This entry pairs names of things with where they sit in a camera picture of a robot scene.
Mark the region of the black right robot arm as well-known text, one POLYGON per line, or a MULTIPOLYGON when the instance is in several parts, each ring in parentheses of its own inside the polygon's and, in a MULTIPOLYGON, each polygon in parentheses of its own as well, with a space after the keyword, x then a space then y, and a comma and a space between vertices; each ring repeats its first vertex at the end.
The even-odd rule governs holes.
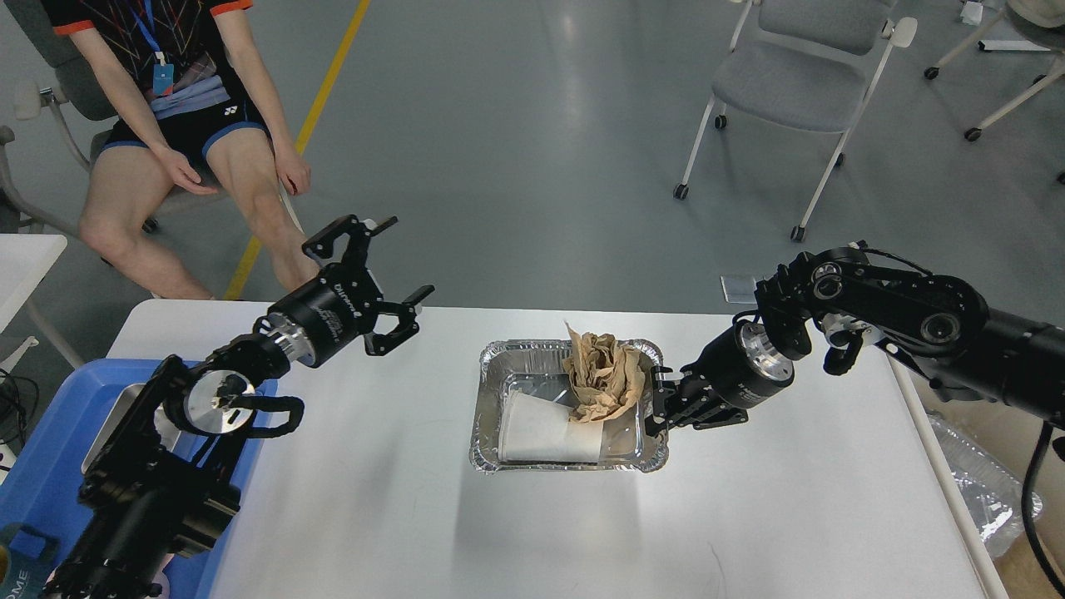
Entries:
POLYGON ((746 421, 748 410, 794 382, 794 361, 810 355, 806 324, 823 333, 823 368, 847 373, 864 346, 876 346, 934 389, 968 390, 1022 409, 1043 426, 1023 482, 1022 520, 1033 553, 1053 587, 1063 583, 1038 541, 1033 487, 1049 450, 1063 452, 1064 334, 1060 327, 990 309, 970 284, 901 260, 869 262, 863 241, 801 253, 754 285, 756 307, 684 365, 677 382, 659 383, 644 430, 651 436, 746 421))

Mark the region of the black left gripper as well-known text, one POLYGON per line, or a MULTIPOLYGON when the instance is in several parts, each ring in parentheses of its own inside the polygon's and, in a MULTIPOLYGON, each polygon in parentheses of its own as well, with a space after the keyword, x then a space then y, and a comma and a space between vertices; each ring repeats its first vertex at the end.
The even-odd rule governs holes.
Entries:
POLYGON ((419 331, 419 306, 435 285, 422 285, 402 302, 384 302, 368 270, 370 240, 397 221, 394 215, 381 223, 343 215, 304 242, 304 275, 320 275, 272 304, 266 315, 266 336, 289 361, 317 368, 357 337, 364 338, 368 355, 384 356, 419 331), (325 268, 334 263, 335 244, 343 238, 341 266, 325 268))

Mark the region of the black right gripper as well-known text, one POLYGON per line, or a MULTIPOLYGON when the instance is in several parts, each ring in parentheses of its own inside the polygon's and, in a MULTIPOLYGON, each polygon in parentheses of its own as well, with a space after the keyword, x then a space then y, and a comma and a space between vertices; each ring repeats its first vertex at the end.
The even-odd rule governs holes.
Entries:
POLYGON ((794 363, 771 343, 765 327, 735 322, 676 372, 651 368, 651 408, 644 435, 677 426, 697 431, 746 422, 748 412, 794 382, 794 363))

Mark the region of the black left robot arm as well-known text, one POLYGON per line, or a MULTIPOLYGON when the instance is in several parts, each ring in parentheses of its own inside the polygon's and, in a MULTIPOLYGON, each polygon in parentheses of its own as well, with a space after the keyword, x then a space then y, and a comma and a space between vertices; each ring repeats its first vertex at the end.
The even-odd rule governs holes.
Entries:
POLYGON ((230 482, 246 441, 278 438, 304 420, 297 396, 256 394, 290 365, 317 368, 354 339, 384 356, 419 331, 417 288, 387 302, 368 270, 368 244, 395 224, 339 217, 304 243, 320 273, 269 307, 253 330, 200 365, 166 357, 91 462, 77 492, 91 523, 45 598, 155 597, 167 555, 213 549, 240 509, 230 482))

